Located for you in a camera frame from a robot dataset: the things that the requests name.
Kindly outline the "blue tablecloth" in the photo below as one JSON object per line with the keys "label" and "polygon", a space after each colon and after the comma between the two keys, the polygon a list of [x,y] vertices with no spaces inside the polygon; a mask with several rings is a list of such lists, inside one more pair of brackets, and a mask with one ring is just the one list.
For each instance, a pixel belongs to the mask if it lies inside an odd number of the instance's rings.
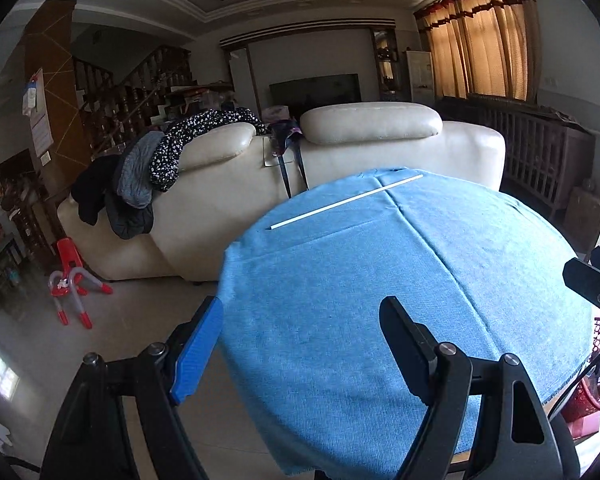
{"label": "blue tablecloth", "polygon": [[[268,229],[416,174],[424,176]],[[591,305],[562,279],[573,255],[512,196],[431,172],[367,171],[287,200],[230,244],[221,349],[285,474],[390,479],[426,408],[381,333],[381,301],[395,296],[468,356],[518,356],[546,402],[591,352]]]}

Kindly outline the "orange curtains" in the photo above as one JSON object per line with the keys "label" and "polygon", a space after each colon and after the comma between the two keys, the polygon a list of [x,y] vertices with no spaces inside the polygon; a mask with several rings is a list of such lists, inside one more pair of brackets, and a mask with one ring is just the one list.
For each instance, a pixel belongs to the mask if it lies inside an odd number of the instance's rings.
{"label": "orange curtains", "polygon": [[414,13],[438,98],[536,100],[542,68],[536,0],[437,0]]}

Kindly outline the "red toy scooter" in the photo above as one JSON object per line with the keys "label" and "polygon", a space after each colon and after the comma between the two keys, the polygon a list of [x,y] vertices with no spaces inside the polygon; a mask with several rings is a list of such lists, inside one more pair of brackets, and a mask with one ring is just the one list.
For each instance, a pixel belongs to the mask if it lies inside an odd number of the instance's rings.
{"label": "red toy scooter", "polygon": [[82,297],[88,295],[88,290],[81,283],[90,282],[105,295],[112,295],[114,289],[86,270],[78,248],[71,238],[65,237],[58,240],[57,249],[61,269],[50,274],[47,280],[47,288],[52,297],[58,320],[63,326],[69,324],[67,313],[60,300],[64,297],[70,297],[76,307],[81,324],[87,330],[91,330],[93,324],[82,302]]}

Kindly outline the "wooden staircase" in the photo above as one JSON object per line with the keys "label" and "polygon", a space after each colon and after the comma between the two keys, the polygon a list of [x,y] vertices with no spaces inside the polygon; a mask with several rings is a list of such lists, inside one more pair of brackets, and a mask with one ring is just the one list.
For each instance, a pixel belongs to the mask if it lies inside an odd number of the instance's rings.
{"label": "wooden staircase", "polygon": [[173,88],[194,82],[189,50],[163,44],[119,82],[102,66],[75,58],[79,118],[93,158],[121,146],[152,125]]}

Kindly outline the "red mesh basket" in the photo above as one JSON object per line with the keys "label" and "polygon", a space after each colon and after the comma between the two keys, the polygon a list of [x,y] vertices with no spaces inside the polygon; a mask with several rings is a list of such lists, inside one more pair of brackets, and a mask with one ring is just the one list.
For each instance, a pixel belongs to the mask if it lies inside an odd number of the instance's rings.
{"label": "red mesh basket", "polygon": [[600,316],[594,318],[593,342],[590,356],[585,362],[586,374],[571,388],[567,401],[560,409],[566,422],[576,422],[586,416],[600,413]]}

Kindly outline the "polka dot garment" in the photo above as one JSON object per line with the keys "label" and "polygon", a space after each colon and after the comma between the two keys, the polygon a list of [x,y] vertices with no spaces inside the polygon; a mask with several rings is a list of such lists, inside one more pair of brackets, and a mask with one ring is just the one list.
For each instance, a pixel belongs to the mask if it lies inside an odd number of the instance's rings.
{"label": "polka dot garment", "polygon": [[181,171],[227,162],[249,148],[255,136],[265,133],[265,124],[245,107],[205,110],[174,122],[152,154],[149,182],[157,191],[166,192]]}

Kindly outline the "cream leather sofa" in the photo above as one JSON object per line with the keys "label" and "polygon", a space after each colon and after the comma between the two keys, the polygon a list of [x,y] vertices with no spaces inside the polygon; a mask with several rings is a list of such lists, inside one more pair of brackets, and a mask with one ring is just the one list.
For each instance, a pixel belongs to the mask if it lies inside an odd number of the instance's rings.
{"label": "cream leather sofa", "polygon": [[501,185],[505,140],[468,122],[446,122],[432,108],[405,102],[361,102],[314,108],[300,119],[300,148],[276,162],[271,142],[255,136],[242,154],[181,171],[152,201],[148,234],[122,240],[107,217],[88,226],[78,204],[64,200],[57,214],[92,272],[106,281],[180,276],[218,279],[225,248],[289,196],[377,168],[410,167]]}

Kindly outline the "wooden crib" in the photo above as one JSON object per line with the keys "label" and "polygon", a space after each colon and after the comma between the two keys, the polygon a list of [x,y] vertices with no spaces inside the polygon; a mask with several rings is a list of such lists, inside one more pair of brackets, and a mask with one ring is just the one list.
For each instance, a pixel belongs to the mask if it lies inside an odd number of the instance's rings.
{"label": "wooden crib", "polygon": [[501,133],[504,178],[530,194],[553,217],[568,206],[573,188],[592,176],[596,135],[554,108],[501,96],[445,96],[437,102],[449,120]]}

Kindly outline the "black television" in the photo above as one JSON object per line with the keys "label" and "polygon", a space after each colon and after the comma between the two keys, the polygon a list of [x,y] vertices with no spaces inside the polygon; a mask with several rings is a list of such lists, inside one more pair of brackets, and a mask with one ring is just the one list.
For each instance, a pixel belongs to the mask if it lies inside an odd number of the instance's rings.
{"label": "black television", "polygon": [[318,76],[270,85],[273,105],[283,105],[293,118],[317,107],[361,102],[357,74]]}

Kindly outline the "grey dark clothes pile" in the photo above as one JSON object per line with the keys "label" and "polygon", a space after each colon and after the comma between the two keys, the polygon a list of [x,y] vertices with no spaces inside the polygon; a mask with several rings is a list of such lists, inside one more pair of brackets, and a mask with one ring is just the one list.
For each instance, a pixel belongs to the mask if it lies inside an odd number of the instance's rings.
{"label": "grey dark clothes pile", "polygon": [[121,154],[102,155],[91,162],[71,187],[82,222],[94,226],[104,210],[111,231],[122,240],[151,231],[155,189],[149,167],[162,138],[161,131],[149,131]]}

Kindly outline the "white cabinet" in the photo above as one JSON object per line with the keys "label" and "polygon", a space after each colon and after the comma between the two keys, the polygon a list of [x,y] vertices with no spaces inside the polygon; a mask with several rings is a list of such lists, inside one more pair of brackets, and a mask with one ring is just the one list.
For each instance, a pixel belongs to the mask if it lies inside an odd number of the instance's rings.
{"label": "white cabinet", "polygon": [[432,70],[431,54],[426,51],[406,51],[408,82],[412,101],[434,106],[434,71]]}

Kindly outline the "white stick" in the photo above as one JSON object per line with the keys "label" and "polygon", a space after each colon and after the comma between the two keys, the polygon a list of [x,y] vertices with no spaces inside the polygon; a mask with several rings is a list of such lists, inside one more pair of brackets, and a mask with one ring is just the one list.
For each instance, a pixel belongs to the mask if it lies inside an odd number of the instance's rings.
{"label": "white stick", "polygon": [[399,186],[402,185],[406,185],[412,182],[415,182],[419,179],[421,179],[424,175],[423,174],[416,174],[416,176],[413,177],[408,177],[406,179],[402,179],[396,182],[392,182],[390,184],[386,184],[383,186],[380,186],[379,188],[374,188],[373,190],[355,195],[355,196],[351,196],[348,198],[345,198],[344,200],[338,200],[338,202],[335,203],[331,203],[328,204],[326,206],[320,207],[320,208],[316,208],[313,210],[310,210],[308,212],[305,212],[304,214],[298,214],[298,216],[294,216],[292,218],[289,218],[287,220],[281,221],[281,222],[277,222],[272,224],[272,226],[269,226],[268,229],[269,230],[277,230],[280,228],[283,228],[284,226],[290,226],[293,223],[302,221],[302,220],[306,220],[309,219],[311,217],[317,216],[318,214],[322,214],[323,212],[327,212],[333,209],[337,209],[339,207],[342,207],[344,205],[350,204],[350,203],[354,203],[357,202],[358,200],[364,200],[364,198],[366,197],[370,197],[385,191],[389,191],[392,190],[393,188],[398,188]]}

